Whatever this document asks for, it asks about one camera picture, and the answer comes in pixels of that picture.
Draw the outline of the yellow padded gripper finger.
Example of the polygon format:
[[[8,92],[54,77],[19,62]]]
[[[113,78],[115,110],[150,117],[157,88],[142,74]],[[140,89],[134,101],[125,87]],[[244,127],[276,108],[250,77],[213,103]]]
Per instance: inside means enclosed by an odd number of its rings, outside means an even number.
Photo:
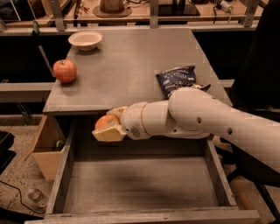
[[[123,112],[127,109],[127,106],[119,107],[119,108],[113,108],[109,110],[106,115],[107,116],[115,116],[117,118],[121,118],[123,115]]]
[[[119,124],[105,126],[92,132],[99,142],[120,142],[127,135]]]

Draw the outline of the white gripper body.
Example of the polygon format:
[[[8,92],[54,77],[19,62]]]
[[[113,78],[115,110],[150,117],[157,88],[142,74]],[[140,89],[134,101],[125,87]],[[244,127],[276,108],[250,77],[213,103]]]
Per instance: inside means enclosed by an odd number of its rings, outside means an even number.
[[[122,113],[121,125],[127,136],[133,140],[143,140],[151,137],[144,129],[142,121],[142,113],[146,104],[146,101],[134,103]]]

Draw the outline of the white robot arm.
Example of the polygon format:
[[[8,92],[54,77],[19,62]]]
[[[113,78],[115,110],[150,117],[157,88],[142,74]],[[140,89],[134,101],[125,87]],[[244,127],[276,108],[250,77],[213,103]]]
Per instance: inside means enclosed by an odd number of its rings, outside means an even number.
[[[214,134],[280,172],[280,123],[232,108],[197,88],[182,87],[165,101],[112,109],[102,120],[92,132],[101,142],[154,136],[201,139]]]

